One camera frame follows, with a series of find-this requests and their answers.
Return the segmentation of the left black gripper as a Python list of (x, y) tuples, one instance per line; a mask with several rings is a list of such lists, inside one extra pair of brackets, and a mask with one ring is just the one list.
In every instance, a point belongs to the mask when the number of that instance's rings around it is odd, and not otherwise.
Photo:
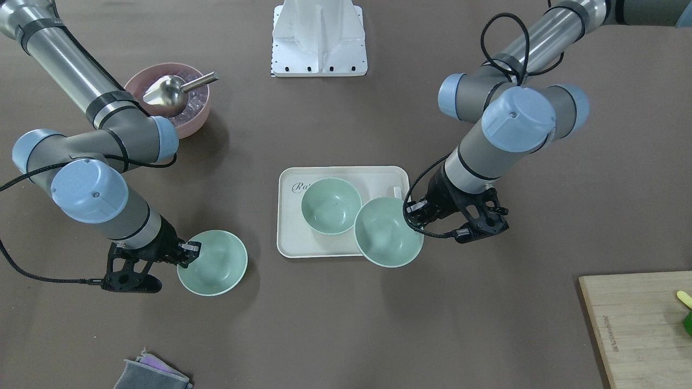
[[(405, 223), (415, 232), (438, 239), (452, 238), (464, 244), (496, 236), (509, 228), (508, 209), (500, 206), (497, 190), (490, 187), (481, 193), (466, 193), (450, 182), (444, 169), (437, 169), (428, 183), (426, 195), (411, 201), (412, 189), (404, 197)], [(465, 222), (452, 231), (436, 233), (427, 230), (433, 222), (460, 213)]]

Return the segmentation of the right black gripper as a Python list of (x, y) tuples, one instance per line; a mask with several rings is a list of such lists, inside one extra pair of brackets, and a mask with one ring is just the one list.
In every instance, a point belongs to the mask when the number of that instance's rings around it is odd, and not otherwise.
[(157, 293), (162, 283), (149, 275), (151, 266), (169, 263), (186, 269), (200, 256), (201, 248), (201, 242), (178, 238), (173, 226), (159, 217), (157, 234), (145, 246), (131, 249), (125, 243), (111, 244), (101, 288), (111, 292)]

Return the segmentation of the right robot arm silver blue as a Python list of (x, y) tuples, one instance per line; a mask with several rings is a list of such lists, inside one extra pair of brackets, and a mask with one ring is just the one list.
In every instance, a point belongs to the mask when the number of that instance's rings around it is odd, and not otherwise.
[(72, 279), (111, 292), (157, 293), (154, 263), (187, 267), (199, 242), (175, 228), (123, 174), (137, 167), (164, 168), (176, 160), (179, 138), (166, 118), (141, 108), (67, 29), (53, 1), (2, 1), (2, 33), (18, 42), (77, 104), (93, 131), (65, 136), (54, 130), (25, 133), (12, 160), (72, 219), (111, 241), (102, 278)]

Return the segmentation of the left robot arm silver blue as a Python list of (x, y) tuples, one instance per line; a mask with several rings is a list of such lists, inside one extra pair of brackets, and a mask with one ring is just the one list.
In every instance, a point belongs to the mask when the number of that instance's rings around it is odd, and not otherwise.
[(474, 127), (436, 172), (426, 195), (405, 197), (406, 224), (424, 236), (460, 244), (508, 229), (496, 182), (522, 157), (578, 130), (590, 104), (573, 85), (530, 89), (530, 77), (557, 67), (564, 51), (601, 25), (690, 27), (690, 1), (561, 1), (549, 5), (532, 27), (517, 20), (522, 36), (489, 55), (473, 74), (455, 73), (442, 82), (440, 110)]

